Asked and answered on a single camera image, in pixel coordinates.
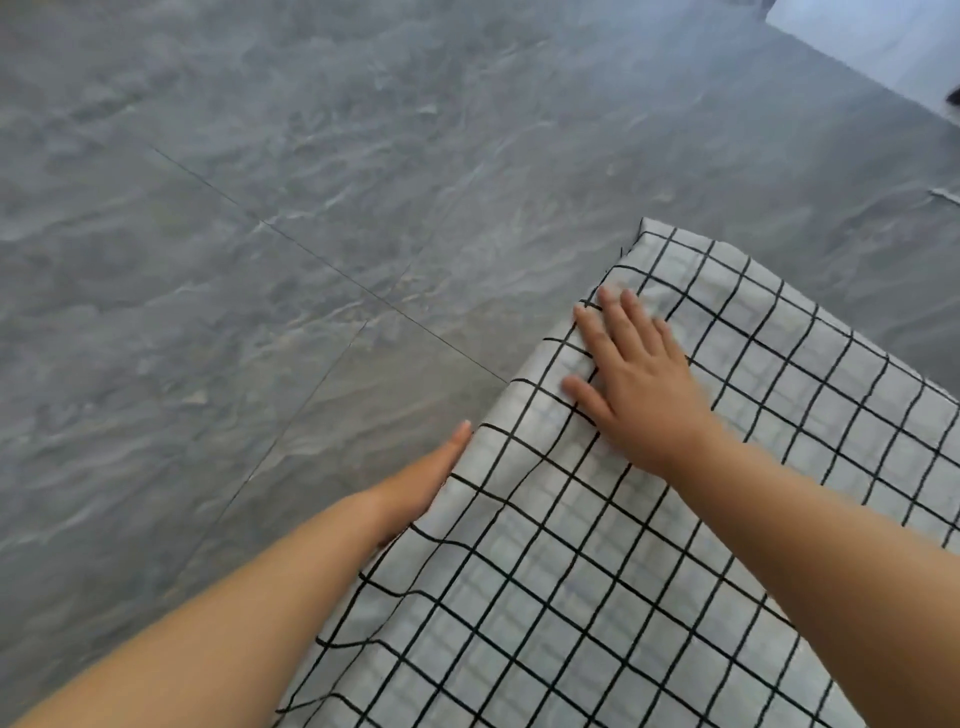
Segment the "left hand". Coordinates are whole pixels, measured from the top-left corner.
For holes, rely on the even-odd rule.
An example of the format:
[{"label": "left hand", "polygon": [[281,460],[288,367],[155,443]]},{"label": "left hand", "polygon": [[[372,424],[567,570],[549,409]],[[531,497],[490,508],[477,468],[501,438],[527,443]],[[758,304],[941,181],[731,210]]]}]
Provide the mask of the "left hand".
[{"label": "left hand", "polygon": [[375,498],[377,509],[383,518],[384,541],[390,541],[426,513],[446,477],[467,448],[472,434],[469,422],[460,423],[450,439],[433,452],[367,491]]}]

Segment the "left arm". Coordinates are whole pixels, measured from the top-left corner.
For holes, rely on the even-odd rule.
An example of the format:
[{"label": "left arm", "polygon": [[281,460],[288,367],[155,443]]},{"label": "left arm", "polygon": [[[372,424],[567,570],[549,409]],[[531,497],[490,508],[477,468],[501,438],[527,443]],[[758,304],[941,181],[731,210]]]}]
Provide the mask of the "left arm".
[{"label": "left arm", "polygon": [[121,645],[14,728],[264,728],[310,641],[377,545],[429,507],[468,423],[345,497]]}]

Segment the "forearm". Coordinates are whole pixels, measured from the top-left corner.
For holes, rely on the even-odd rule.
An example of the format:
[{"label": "forearm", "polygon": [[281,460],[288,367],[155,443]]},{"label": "forearm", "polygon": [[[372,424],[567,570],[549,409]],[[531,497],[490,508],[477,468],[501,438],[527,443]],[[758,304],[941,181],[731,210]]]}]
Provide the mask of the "forearm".
[{"label": "forearm", "polygon": [[341,500],[89,669],[17,728],[262,728],[311,638],[385,535]]},{"label": "forearm", "polygon": [[960,721],[960,559],[732,439],[673,482],[871,725]]}]

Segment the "white fabric with black grid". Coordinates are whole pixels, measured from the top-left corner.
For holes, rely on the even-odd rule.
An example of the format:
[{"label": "white fabric with black grid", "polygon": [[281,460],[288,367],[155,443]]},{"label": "white fabric with black grid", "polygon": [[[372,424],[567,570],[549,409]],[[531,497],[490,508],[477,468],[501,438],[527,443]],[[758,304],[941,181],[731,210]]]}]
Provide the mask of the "white fabric with black grid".
[{"label": "white fabric with black grid", "polygon": [[[725,243],[647,220],[605,280],[670,322],[745,440],[960,551],[954,398]],[[365,568],[277,724],[863,725],[676,492],[571,406],[569,373],[595,368],[564,313]]]}]

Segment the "wrist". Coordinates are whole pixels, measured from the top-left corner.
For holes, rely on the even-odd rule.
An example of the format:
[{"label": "wrist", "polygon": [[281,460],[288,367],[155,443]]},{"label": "wrist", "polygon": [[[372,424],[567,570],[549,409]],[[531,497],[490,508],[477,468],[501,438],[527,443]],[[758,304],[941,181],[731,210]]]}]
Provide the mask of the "wrist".
[{"label": "wrist", "polygon": [[690,439],[684,452],[672,464],[667,481],[682,489],[687,483],[709,478],[718,467],[723,467],[724,458],[743,445],[720,423],[697,433]]}]

